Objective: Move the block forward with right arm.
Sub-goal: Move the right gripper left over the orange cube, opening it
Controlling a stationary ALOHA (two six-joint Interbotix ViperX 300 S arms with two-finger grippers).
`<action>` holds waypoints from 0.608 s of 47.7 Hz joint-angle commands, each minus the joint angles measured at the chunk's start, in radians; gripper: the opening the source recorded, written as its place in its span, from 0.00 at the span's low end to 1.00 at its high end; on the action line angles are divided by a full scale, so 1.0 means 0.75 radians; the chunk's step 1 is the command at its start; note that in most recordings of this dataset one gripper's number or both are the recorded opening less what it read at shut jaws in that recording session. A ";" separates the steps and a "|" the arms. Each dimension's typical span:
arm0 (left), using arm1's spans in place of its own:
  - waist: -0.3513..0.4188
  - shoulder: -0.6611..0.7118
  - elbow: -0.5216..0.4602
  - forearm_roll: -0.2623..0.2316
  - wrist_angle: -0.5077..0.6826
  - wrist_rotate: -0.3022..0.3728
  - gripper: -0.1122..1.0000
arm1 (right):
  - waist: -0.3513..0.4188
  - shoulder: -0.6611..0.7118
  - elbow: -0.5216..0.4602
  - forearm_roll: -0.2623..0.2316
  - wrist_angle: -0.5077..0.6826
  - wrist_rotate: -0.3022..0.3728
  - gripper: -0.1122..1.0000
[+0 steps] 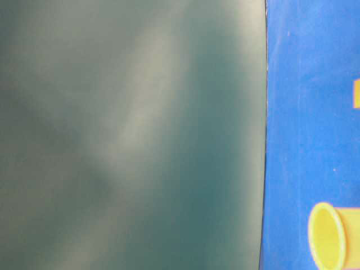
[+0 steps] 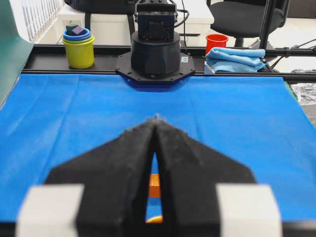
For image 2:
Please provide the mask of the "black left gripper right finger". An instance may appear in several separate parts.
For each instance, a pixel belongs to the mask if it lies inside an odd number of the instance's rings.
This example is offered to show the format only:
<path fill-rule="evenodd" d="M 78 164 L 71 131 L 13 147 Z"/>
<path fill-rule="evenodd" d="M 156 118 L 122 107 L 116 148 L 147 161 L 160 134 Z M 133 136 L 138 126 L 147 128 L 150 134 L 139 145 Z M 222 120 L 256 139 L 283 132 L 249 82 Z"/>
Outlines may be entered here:
<path fill-rule="evenodd" d="M 162 212 L 173 237 L 220 236 L 216 184 L 255 184 L 251 170 L 159 121 L 155 128 Z"/>

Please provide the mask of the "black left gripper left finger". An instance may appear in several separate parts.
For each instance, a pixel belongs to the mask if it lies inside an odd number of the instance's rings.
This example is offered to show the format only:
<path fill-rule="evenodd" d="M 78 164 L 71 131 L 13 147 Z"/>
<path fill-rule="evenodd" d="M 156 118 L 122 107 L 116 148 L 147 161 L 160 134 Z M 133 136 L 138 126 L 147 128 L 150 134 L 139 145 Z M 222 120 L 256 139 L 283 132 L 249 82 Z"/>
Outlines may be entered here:
<path fill-rule="evenodd" d="M 47 184 L 83 184 L 81 237 L 139 237 L 145 226 L 156 125 L 145 122 L 53 168 Z"/>

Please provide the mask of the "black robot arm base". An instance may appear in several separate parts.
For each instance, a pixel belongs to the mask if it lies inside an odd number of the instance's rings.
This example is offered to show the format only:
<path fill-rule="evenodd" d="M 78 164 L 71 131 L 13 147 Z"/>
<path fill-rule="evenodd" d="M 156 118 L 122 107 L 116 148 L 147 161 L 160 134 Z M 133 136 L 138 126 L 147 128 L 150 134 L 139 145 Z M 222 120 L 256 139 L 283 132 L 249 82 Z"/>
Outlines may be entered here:
<path fill-rule="evenodd" d="M 134 18 L 138 30 L 131 35 L 131 51 L 120 55 L 116 72 L 144 83 L 172 83 L 195 73 L 191 56 L 180 49 L 174 29 L 179 9 L 172 0 L 139 0 Z"/>

